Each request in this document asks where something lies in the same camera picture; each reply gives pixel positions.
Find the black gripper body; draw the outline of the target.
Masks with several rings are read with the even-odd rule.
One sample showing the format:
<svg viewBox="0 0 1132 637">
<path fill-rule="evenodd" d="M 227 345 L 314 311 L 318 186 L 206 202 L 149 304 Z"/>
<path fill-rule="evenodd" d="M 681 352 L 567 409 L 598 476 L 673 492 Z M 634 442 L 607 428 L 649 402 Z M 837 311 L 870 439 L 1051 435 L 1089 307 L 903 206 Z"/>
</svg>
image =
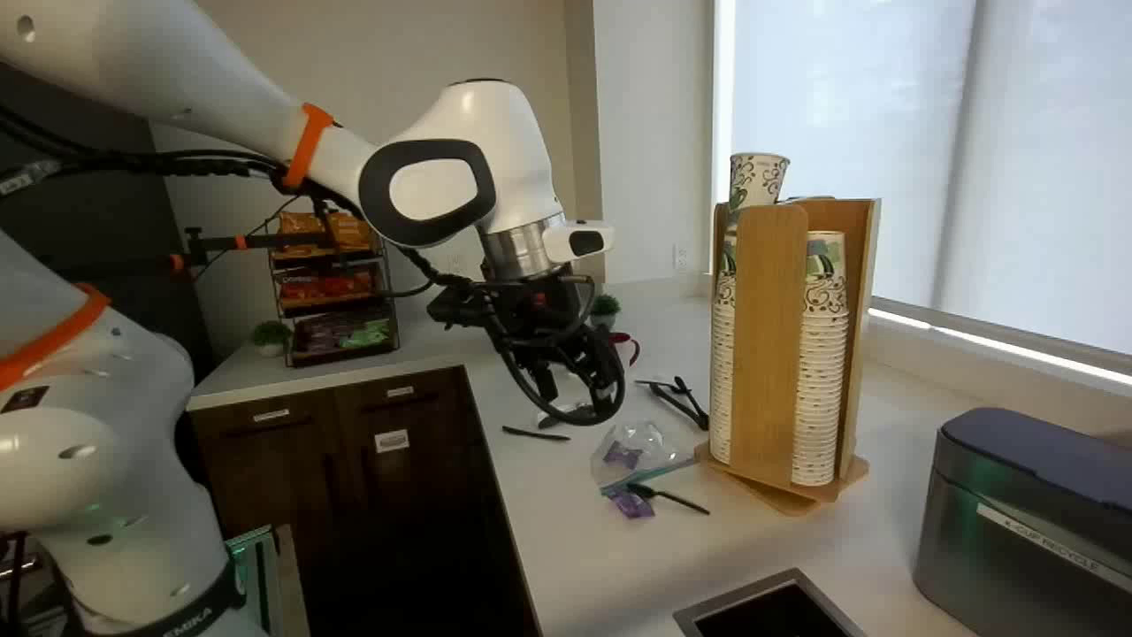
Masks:
<svg viewBox="0 0 1132 637">
<path fill-rule="evenodd" d="M 567 367 L 560 347 L 583 334 L 598 334 L 589 326 L 588 284 L 570 278 L 521 284 L 455 281 L 427 303 L 427 317 L 442 326 L 482 330 L 499 358 L 504 352 L 539 358 L 552 379 Z"/>
</svg>

